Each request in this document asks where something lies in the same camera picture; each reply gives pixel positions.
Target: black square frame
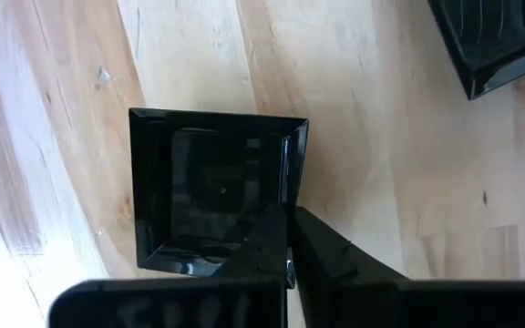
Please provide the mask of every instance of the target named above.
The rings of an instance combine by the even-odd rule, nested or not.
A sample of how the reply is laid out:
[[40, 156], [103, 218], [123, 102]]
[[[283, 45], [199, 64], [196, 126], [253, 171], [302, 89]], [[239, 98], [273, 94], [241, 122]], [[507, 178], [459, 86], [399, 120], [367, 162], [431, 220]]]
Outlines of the black square frame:
[[309, 121], [129, 110], [137, 265], [210, 276], [265, 209], [294, 211]]

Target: black object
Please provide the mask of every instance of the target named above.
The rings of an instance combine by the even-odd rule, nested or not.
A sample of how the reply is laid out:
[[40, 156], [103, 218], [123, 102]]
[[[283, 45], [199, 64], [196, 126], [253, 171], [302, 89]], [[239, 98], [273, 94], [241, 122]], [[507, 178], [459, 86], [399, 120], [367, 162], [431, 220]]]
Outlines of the black object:
[[429, 0], [469, 99], [525, 75], [525, 0]]
[[[162, 227], [151, 220], [162, 218], [167, 222], [170, 219], [162, 215], [162, 211], [152, 211], [154, 208], [151, 206], [154, 205], [151, 200], [139, 199], [155, 197], [161, 192], [156, 190], [162, 187], [147, 187], [139, 183], [153, 183], [150, 174], [159, 173], [144, 169], [163, 167], [163, 158], [155, 161], [148, 157], [139, 162], [137, 157], [145, 154], [140, 149], [154, 147], [152, 139], [171, 140], [170, 132], [160, 133], [170, 131], [162, 124], [169, 120], [172, 113], [179, 114], [176, 116], [184, 122], [182, 126], [187, 124], [183, 119], [189, 113], [151, 110], [131, 113], [136, 215], [145, 216], [136, 223], [150, 223], [140, 226], [142, 229], [149, 227], [149, 234], [143, 234], [146, 231], [137, 227], [137, 235], [141, 233], [144, 238], [141, 247], [147, 247], [147, 238], [154, 235], [154, 228], [151, 227]], [[198, 121], [214, 118], [208, 124], [212, 121], [220, 124], [215, 118], [227, 117], [191, 114], [192, 119]], [[155, 129], [150, 118], [157, 118]], [[306, 121], [298, 122], [304, 123], [299, 127], [304, 126], [306, 134]], [[211, 129], [223, 134], [226, 128], [228, 126]], [[169, 161], [175, 160], [167, 154], [170, 153], [165, 155]], [[301, 173], [303, 153], [298, 159], [301, 162], [298, 162], [297, 177]], [[298, 188], [298, 179], [293, 188]], [[292, 268], [285, 265], [291, 258], [289, 246], [293, 249], [296, 280], [308, 328], [525, 327], [525, 282], [410, 281], [358, 249], [313, 213], [295, 208], [294, 199], [288, 197], [290, 194], [287, 193], [287, 201], [279, 198], [265, 205], [258, 218], [253, 220], [252, 227], [245, 232], [240, 245], [231, 255], [223, 258], [224, 261], [212, 275], [199, 279], [83, 282], [64, 292], [54, 302], [48, 319], [50, 328], [286, 327], [286, 289], [290, 285], [288, 277], [293, 274]], [[235, 203], [238, 202], [223, 202], [224, 210], [235, 209], [234, 205], [229, 205]], [[147, 219], [154, 213], [159, 216]], [[186, 252], [196, 257], [211, 256], [204, 255], [202, 245], [183, 246], [187, 246]], [[155, 266], [169, 269], [170, 264], [161, 264], [160, 261], [186, 261], [186, 258], [177, 256], [173, 253], [157, 257]]]
[[129, 122], [140, 268], [211, 275], [270, 204], [294, 209], [306, 119], [138, 108]]

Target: glossy black plastic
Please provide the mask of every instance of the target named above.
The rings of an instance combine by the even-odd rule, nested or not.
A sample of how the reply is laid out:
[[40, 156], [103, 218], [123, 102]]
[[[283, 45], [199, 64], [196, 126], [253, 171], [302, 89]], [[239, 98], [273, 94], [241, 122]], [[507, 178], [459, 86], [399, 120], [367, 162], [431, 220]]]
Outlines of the glossy black plastic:
[[525, 0], [429, 0], [469, 99], [525, 75]]
[[82, 282], [56, 299], [48, 327], [282, 328], [283, 295], [270, 277]]
[[294, 210], [306, 119], [133, 108], [129, 123], [140, 268], [211, 275], [269, 205]]

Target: black plastic part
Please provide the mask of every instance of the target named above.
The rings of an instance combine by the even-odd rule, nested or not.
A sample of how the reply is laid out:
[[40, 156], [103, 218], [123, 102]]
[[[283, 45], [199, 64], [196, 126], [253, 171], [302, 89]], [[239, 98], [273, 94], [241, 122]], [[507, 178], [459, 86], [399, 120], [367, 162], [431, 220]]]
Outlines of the black plastic part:
[[335, 295], [322, 327], [525, 327], [525, 282], [344, 284]]
[[308, 328], [362, 322], [363, 307], [340, 310], [345, 286], [403, 281], [407, 278], [359, 250], [304, 208], [297, 208], [293, 227], [293, 256], [301, 304]]
[[525, 0], [429, 0], [469, 99], [525, 75]]
[[129, 124], [140, 268], [209, 276], [269, 205], [294, 210], [306, 119], [133, 108]]
[[83, 282], [56, 299], [48, 326], [283, 327], [283, 295], [273, 277]]
[[267, 208], [241, 248], [199, 279], [84, 282], [49, 315], [63, 327], [286, 327], [287, 213]]

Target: wooden surface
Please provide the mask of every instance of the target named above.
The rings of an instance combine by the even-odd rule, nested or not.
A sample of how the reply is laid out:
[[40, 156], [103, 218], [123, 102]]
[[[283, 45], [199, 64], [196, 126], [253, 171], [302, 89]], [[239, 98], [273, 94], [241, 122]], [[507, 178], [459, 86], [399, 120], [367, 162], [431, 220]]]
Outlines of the wooden surface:
[[168, 276], [134, 264], [133, 106], [309, 118], [300, 203], [346, 238], [525, 279], [525, 77], [467, 101], [425, 0], [0, 0], [0, 327]]

